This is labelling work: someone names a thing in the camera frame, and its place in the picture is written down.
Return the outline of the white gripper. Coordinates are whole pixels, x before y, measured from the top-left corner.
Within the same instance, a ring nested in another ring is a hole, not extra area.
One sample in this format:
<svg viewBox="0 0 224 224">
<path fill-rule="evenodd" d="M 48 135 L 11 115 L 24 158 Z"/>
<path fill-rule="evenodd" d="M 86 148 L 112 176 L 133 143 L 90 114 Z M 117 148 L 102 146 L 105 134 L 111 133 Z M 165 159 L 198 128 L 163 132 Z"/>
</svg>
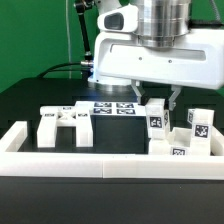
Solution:
<svg viewBox="0 0 224 224">
<path fill-rule="evenodd" d="M 95 42 L 94 78 L 108 77 L 132 80 L 138 104 L 144 94 L 140 81 L 172 85 L 173 111 L 181 86 L 224 86 L 224 30 L 193 29 L 170 48 L 144 47 L 134 35 L 102 32 Z"/>
</svg>

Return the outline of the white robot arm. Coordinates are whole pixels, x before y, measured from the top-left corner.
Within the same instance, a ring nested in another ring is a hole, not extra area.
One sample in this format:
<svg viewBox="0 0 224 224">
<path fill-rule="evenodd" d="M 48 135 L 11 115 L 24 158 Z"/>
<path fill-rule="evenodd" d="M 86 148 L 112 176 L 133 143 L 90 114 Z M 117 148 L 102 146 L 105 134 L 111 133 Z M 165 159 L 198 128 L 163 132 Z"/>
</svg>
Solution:
<svg viewBox="0 0 224 224">
<path fill-rule="evenodd" d="M 192 0 L 75 0 L 89 83 L 113 90 L 168 84 L 169 107 L 184 86 L 224 86 L 224 23 L 191 18 Z"/>
</svg>

